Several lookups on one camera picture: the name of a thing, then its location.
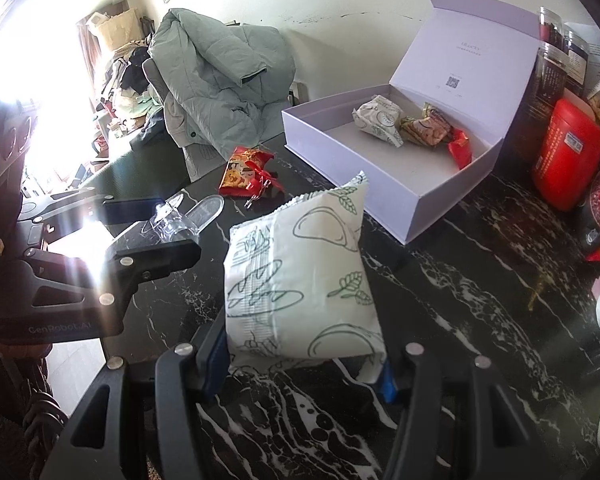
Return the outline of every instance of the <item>cardboard box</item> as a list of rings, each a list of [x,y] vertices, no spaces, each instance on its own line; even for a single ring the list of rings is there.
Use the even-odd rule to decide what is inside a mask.
[[[369,177],[366,211],[401,243],[413,240],[492,169],[538,51],[538,17],[497,0],[431,0],[389,84],[325,97],[282,112],[286,146],[337,186]],[[471,140],[458,171],[445,146],[395,148],[359,130],[351,112],[381,94],[411,116],[437,106]]]

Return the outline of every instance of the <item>box lid flap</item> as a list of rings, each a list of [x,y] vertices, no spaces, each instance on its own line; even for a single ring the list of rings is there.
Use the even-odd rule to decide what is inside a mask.
[[[497,0],[431,0],[391,85],[444,104],[503,138],[538,52],[538,17]]]

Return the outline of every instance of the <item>red snack package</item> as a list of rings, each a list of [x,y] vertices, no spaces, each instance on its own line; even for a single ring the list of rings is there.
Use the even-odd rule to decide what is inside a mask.
[[[223,196],[250,197],[253,195],[253,191],[247,190],[247,185],[251,179],[256,177],[256,171],[249,168],[245,163],[250,160],[258,168],[262,169],[271,158],[273,158],[272,153],[263,152],[257,148],[238,146],[227,162],[218,193]]]
[[[452,133],[454,140],[448,144],[449,153],[451,153],[451,156],[458,165],[458,170],[462,170],[462,168],[471,163],[473,156],[471,145],[469,144],[469,137],[467,137],[466,133],[459,128],[454,128]]]

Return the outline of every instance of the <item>curtain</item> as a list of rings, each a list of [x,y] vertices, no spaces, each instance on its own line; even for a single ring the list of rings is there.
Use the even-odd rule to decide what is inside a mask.
[[[96,10],[95,12],[99,12],[101,14],[108,14],[109,16],[117,16],[118,14],[121,14],[122,12],[128,9],[129,6],[126,0],[122,0],[121,2],[116,4],[104,6],[101,9]],[[96,94],[98,93],[94,86],[96,67],[98,66],[102,53],[100,51],[100,45],[98,44],[98,38],[91,34],[89,27],[87,27],[87,21],[89,21],[89,18],[92,14],[93,12],[90,12],[88,16],[85,16],[78,23],[76,23],[76,26],[78,28],[78,41],[82,49],[84,65],[87,70],[89,82],[91,85],[90,98],[93,103],[96,99]]]

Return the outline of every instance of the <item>jar lid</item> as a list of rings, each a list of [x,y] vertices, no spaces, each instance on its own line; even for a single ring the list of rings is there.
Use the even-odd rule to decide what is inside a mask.
[[[553,61],[562,68],[567,68],[567,65],[569,64],[569,56],[567,56],[559,48],[547,43],[546,41],[541,41],[539,51],[546,59]]]
[[[562,28],[562,18],[546,7],[540,7],[538,12],[540,23],[551,23],[556,28]]]
[[[575,32],[573,32],[569,27],[564,27],[564,42],[565,43],[573,43],[576,46],[579,46],[582,50],[584,50],[587,54],[589,54],[589,43],[584,41],[580,36],[578,36]]]

